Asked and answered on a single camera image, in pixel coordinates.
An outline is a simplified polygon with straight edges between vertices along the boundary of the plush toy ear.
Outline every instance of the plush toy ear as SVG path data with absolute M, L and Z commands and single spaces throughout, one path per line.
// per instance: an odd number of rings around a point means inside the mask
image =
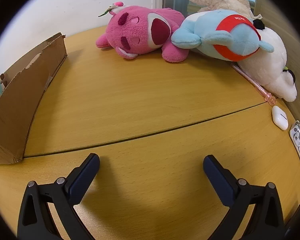
M 105 33 L 102 34 L 99 38 L 97 38 L 97 40 L 96 40 L 96 46 L 99 49 L 111 47 L 111 45 L 109 44 L 108 39 L 107 39 Z
M 253 26 L 258 30 L 264 30 L 266 28 L 265 24 L 260 19 L 254 19 Z
M 259 48 L 269 53 L 274 52 L 274 47 L 265 41 L 259 42 Z
M 203 41 L 211 45 L 230 46 L 234 39 L 227 31 L 213 31 L 203 37 Z
M 4 80 L 4 74 L 3 74 L 3 73 L 0 75 L 0 82 L 1 82 L 2 80 Z

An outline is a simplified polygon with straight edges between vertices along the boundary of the plush toy in box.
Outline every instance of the plush toy in box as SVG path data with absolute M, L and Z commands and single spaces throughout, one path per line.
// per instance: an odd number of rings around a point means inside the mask
M 96 41 L 98 48 L 113 47 L 126 59 L 158 48 L 168 62 L 181 62 L 188 56 L 188 49 L 175 47 L 170 39 L 185 19 L 180 12 L 170 8 L 124 6 L 122 2 L 114 3 L 104 14 L 107 12 L 113 16 L 106 33 Z

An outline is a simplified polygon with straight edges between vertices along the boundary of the yellow wooden desk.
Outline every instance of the yellow wooden desk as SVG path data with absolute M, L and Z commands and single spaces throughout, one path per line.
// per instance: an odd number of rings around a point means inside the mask
M 290 127 L 291 113 L 281 100 L 278 106 Z M 273 124 L 271 108 L 263 103 L 145 138 L 0 165 L 0 211 L 15 232 L 28 181 L 66 176 L 90 152 L 100 156 L 100 170 L 75 209 L 96 239 L 207 239 L 227 212 L 202 169 L 209 154 L 237 178 L 274 182 L 285 218 L 300 203 L 298 154 L 288 130 Z M 246 224 L 247 217 L 236 239 Z M 59 221 L 57 226 L 67 239 Z
M 258 105 L 257 91 L 226 62 L 161 50 L 121 58 L 95 40 L 105 28 L 65 39 L 65 60 L 35 114 L 25 156 L 94 147 L 182 127 Z

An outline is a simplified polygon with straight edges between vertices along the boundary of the white plush toy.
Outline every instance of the white plush toy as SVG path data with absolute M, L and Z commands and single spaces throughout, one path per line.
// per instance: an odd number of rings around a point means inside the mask
M 295 76 L 291 70 L 285 69 L 287 51 L 280 36 L 267 27 L 258 32 L 263 41 L 274 46 L 274 52 L 267 53 L 259 49 L 250 57 L 238 61 L 239 67 L 277 97 L 287 102 L 294 101 L 297 97 Z

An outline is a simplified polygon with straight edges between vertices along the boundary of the plush toy eye patch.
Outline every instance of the plush toy eye patch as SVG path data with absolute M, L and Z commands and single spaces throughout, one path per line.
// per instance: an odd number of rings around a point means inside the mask
M 295 74 L 292 72 L 291 69 L 284 69 L 283 71 L 284 71 L 284 72 L 288 71 L 288 72 L 291 74 L 292 78 L 293 78 L 293 83 L 296 82 L 296 76 L 295 76 Z
M 124 25 L 127 21 L 128 15 L 129 15 L 128 13 L 122 14 L 118 20 L 118 25 Z

